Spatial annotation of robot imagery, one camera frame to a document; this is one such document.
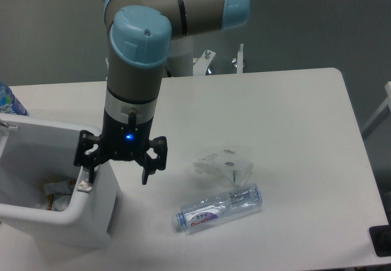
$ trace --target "trash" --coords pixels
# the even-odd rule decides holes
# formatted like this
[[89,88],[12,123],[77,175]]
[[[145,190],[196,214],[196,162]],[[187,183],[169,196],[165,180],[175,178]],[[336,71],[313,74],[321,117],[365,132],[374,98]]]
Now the trash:
[[194,233],[214,225],[225,223],[260,210],[261,193],[256,184],[219,193],[203,201],[181,207],[172,216],[174,228]]
[[194,162],[201,171],[211,174],[224,173],[236,186],[242,186],[251,174],[254,164],[238,156],[236,151],[224,149]]
[[70,179],[44,184],[43,192],[49,201],[49,205],[46,210],[59,212],[66,210],[71,201],[75,184],[76,181]]

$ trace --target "plastic packaging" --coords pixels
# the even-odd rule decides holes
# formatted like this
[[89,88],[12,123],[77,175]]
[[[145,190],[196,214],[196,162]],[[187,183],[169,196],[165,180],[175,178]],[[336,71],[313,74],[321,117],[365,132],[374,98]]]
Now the plastic packaging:
[[182,206],[181,212],[172,216],[172,222],[177,231],[187,230],[189,233],[194,233],[258,212],[261,204],[262,197],[258,186],[248,184]]
[[0,82],[0,112],[4,114],[29,115],[11,89],[2,82]]
[[235,151],[224,149],[195,161],[194,166],[211,174],[222,172],[232,184],[243,186],[254,164],[239,157]]

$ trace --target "trash bin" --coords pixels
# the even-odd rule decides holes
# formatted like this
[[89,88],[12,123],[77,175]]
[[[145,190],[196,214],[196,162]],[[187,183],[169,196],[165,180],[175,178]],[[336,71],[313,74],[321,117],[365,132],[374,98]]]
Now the trash bin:
[[[0,115],[0,221],[36,238],[86,247],[105,247],[121,191],[110,163],[88,173],[73,165],[80,130],[95,127]],[[68,208],[48,211],[43,185],[77,180]]]

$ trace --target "bottle label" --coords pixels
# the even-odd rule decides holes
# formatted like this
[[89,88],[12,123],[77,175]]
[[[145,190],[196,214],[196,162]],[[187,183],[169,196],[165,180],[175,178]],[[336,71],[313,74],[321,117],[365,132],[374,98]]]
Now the bottle label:
[[16,114],[16,112],[12,108],[12,103],[6,103],[0,106],[0,112],[4,114]]
[[218,219],[219,217],[215,213],[211,212],[203,212],[203,213],[197,213],[197,215],[193,216],[191,219],[190,226],[197,226],[201,225],[203,223],[209,222],[213,219]]

